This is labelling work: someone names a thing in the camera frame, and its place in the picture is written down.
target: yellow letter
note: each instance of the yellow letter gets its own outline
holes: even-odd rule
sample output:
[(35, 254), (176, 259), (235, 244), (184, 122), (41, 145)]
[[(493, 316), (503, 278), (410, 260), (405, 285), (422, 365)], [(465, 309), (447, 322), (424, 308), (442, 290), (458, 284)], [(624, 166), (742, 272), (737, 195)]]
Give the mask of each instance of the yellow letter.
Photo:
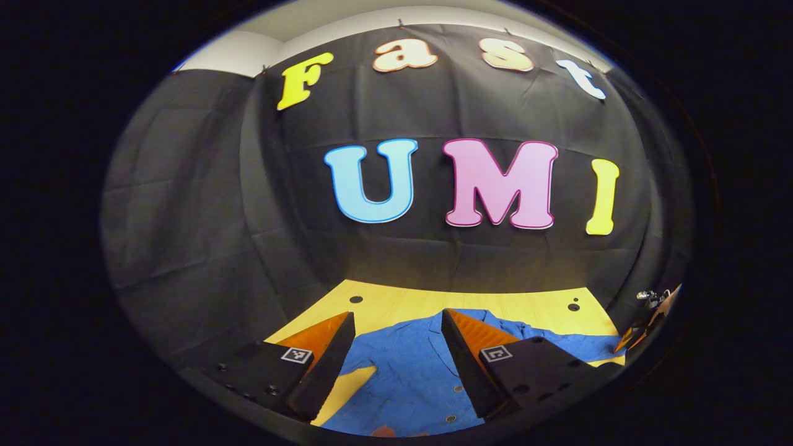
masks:
[(286, 68), (281, 74), (284, 76), (284, 96), (278, 103), (278, 109), (283, 110), (298, 102), (305, 101), (311, 92), (303, 90), (303, 82), (309, 86), (314, 85), (316, 81), (320, 80), (320, 67), (317, 64), (321, 63), (326, 65), (332, 60), (333, 55), (329, 52), (324, 52), (305, 62), (300, 62), (297, 65)]
[(607, 236), (614, 229), (611, 212), (614, 210), (614, 189), (617, 185), (619, 167), (608, 160), (592, 160), (592, 170), (597, 175), (595, 212), (587, 222), (587, 234)]
[(397, 71), (405, 67), (429, 67), (438, 60), (437, 56), (430, 53), (427, 42), (418, 39), (394, 40), (380, 45), (374, 52), (382, 56), (372, 62), (372, 68), (382, 72)]
[(509, 40), (482, 39), (479, 40), (479, 48), (486, 52), (482, 53), (482, 59), (491, 67), (507, 68), (515, 71), (529, 71), (534, 68), (531, 59), (524, 56), (526, 52), (520, 45)]

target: blue shirt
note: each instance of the blue shirt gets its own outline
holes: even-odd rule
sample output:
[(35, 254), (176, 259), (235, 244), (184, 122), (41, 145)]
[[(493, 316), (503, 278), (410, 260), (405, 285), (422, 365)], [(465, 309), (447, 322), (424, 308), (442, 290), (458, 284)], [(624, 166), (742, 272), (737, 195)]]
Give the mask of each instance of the blue shirt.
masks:
[[(487, 310), (457, 311), (519, 339), (542, 336), (584, 362), (625, 354), (625, 349), (612, 352), (619, 336), (557, 335)], [(413, 436), (483, 423), (465, 390), (454, 391), (462, 382), (441, 334), (441, 313), (356, 337), (339, 374), (370, 366), (377, 367), (374, 375), (322, 427), (368, 436), (387, 425), (396, 436)]]

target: yellow table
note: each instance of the yellow table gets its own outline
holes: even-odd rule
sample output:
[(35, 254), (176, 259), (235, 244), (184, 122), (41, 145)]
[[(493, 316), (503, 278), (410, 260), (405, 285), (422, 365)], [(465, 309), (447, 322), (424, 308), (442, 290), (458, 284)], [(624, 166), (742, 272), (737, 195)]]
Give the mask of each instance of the yellow table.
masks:
[[(361, 296), (363, 301), (352, 303), (350, 298), (353, 296)], [(580, 309), (569, 310), (568, 305), (572, 303)], [(445, 308), (490, 310), (500, 319), (525, 322), (536, 329), (551, 330), (556, 334), (618, 336), (606, 310), (586, 288), (546, 293), (475, 294), (411, 290), (345, 280), (265, 342), (279, 342), (345, 311), (355, 313), (355, 334), (360, 336), (399, 322), (435, 316)], [(590, 364), (598, 366), (606, 362), (624, 364), (625, 356)], [(327, 421), (374, 372), (375, 367), (366, 367), (339, 376), (312, 424), (322, 425)]]

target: pink letter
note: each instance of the pink letter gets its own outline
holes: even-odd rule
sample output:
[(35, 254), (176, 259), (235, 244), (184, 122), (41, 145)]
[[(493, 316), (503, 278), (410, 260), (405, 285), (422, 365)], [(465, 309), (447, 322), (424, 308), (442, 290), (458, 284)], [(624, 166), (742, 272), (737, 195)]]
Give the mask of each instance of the pink letter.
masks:
[(514, 226), (545, 229), (554, 223), (550, 174), (559, 151), (553, 145), (539, 141), (521, 144), (506, 174), (480, 140), (448, 141), (443, 153), (454, 160), (454, 210), (446, 214), (446, 223), (479, 225), (482, 214), (476, 210), (477, 192), (494, 225), (504, 220), (518, 193), (518, 210), (509, 219)]

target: orange foam pad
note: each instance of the orange foam pad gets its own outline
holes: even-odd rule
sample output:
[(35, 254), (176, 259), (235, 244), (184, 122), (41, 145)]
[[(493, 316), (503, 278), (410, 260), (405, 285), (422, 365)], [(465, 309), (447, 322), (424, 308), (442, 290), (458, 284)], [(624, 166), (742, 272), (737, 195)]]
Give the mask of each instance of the orange foam pad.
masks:
[(520, 340), (471, 316), (452, 309), (447, 310), (449, 310), (454, 323), (457, 324), (457, 328), (462, 334), (462, 339), (468, 345), (468, 349), (473, 357), (477, 359), (479, 367), (482, 367), (482, 369), (485, 368), (481, 359), (479, 359), (479, 351), (482, 348), (496, 347), (497, 345), (509, 344)]
[(306, 373), (308, 373), (314, 367), (314, 364), (320, 360), (325, 350), (328, 349), (328, 345), (330, 345), (333, 336), (335, 336), (349, 313), (349, 311), (345, 311), (330, 319), (325, 319), (319, 324), (312, 325), (305, 330), (281, 340), (278, 342), (278, 345), (311, 350), (314, 355), (314, 360), (311, 362), (311, 365), (308, 366), (308, 370), (306, 371)]

